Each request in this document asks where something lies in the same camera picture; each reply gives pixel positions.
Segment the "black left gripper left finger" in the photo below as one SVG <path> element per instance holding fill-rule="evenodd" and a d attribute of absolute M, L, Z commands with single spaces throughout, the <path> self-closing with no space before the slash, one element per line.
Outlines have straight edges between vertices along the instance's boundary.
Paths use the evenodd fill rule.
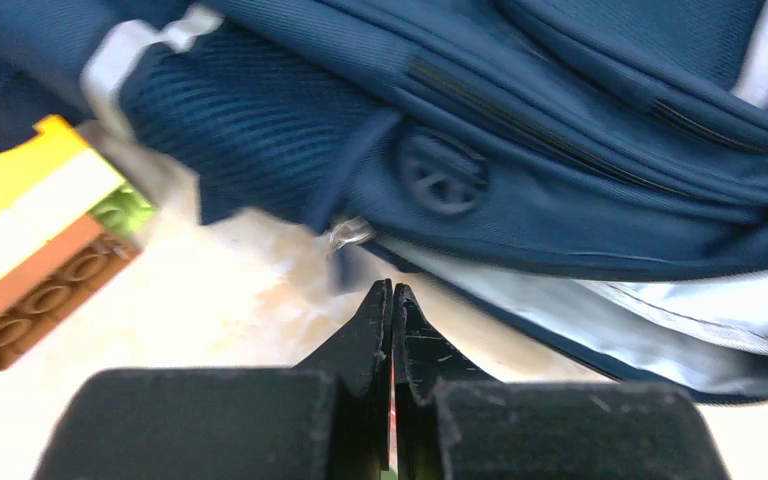
<path fill-rule="evenodd" d="M 293 367 L 111 369 L 72 397 L 39 479 L 376 479 L 393 290 Z"/>

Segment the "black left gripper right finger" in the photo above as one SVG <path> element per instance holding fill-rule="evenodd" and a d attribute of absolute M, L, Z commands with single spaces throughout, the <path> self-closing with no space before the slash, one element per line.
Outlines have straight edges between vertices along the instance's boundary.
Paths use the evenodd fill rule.
<path fill-rule="evenodd" d="M 505 383 L 396 286 L 393 359 L 403 479 L 724 479 L 692 400 L 663 383 Z"/>

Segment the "navy blue student backpack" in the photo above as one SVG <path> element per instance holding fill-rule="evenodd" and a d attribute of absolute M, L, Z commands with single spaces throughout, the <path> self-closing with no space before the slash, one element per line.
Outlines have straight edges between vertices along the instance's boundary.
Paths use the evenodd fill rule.
<path fill-rule="evenodd" d="M 608 375 L 768 399 L 768 1 L 0 1 L 0 56 Z"/>

